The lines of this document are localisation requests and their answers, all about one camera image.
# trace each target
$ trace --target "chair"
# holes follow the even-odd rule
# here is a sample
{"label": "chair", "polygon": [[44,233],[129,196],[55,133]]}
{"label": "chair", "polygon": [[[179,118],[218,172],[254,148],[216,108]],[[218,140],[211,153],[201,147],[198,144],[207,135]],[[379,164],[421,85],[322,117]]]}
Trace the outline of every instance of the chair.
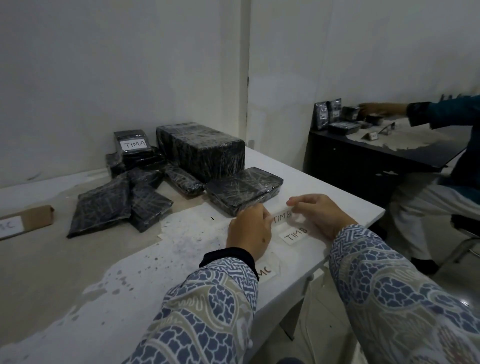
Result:
{"label": "chair", "polygon": [[460,243],[460,245],[450,253],[442,264],[442,267],[452,263],[460,263],[463,257],[468,253],[480,258],[480,254],[473,251],[473,247],[480,243],[480,221],[466,218],[461,215],[453,215],[452,225],[455,229],[467,235],[469,238]]}

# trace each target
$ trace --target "white pants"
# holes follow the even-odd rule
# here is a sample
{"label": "white pants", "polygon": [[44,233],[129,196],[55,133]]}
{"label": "white pants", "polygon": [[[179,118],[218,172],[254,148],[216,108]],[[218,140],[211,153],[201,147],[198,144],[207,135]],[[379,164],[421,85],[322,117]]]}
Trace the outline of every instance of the white pants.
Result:
{"label": "white pants", "polygon": [[480,220],[480,205],[452,188],[439,185],[438,181],[442,177],[445,176],[414,173],[408,175],[394,192],[390,214],[398,231],[388,229],[387,239],[393,249],[413,258],[431,259],[422,225],[423,217],[462,215]]}

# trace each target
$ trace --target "blue patterned sleeve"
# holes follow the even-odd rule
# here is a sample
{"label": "blue patterned sleeve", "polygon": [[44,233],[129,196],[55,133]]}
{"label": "blue patterned sleeve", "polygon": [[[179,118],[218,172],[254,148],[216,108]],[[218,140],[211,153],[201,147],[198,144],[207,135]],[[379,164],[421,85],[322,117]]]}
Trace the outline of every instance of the blue patterned sleeve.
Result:
{"label": "blue patterned sleeve", "polygon": [[339,233],[330,271],[370,364],[480,362],[479,318],[370,230]]}
{"label": "blue patterned sleeve", "polygon": [[241,260],[223,258],[167,292],[160,313],[124,363],[242,363],[258,281]]}

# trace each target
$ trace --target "hand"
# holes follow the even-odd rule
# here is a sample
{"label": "hand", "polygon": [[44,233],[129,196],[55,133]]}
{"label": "hand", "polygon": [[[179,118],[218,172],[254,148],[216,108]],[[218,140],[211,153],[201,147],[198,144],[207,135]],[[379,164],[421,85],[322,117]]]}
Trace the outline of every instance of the hand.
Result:
{"label": "hand", "polygon": [[367,104],[360,104],[359,114],[363,117],[367,115],[380,115],[380,116],[406,116],[408,104],[392,104],[387,102],[371,102]]}
{"label": "hand", "polygon": [[287,206],[293,206],[292,212],[302,214],[312,221],[331,240],[348,225],[358,224],[324,194],[290,197]]}
{"label": "hand", "polygon": [[228,227],[227,248],[245,249],[256,262],[265,254],[272,239],[272,222],[272,216],[262,204],[246,208]]}

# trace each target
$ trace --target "black cuff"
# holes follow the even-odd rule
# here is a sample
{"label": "black cuff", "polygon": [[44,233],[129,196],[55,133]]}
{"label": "black cuff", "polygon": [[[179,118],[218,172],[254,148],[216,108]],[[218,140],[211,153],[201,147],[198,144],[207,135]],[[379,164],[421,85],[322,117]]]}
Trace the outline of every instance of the black cuff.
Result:
{"label": "black cuff", "polygon": [[243,263],[248,265],[248,267],[255,273],[257,280],[260,280],[258,277],[257,270],[255,269],[255,261],[253,260],[252,255],[242,248],[225,248],[220,250],[215,250],[214,252],[209,252],[204,255],[204,259],[199,265],[199,268],[203,268],[207,264],[212,263],[215,260],[222,258],[237,258],[240,259]]}
{"label": "black cuff", "polygon": [[407,117],[411,126],[419,126],[430,123],[428,106],[431,102],[414,102],[407,106]]}

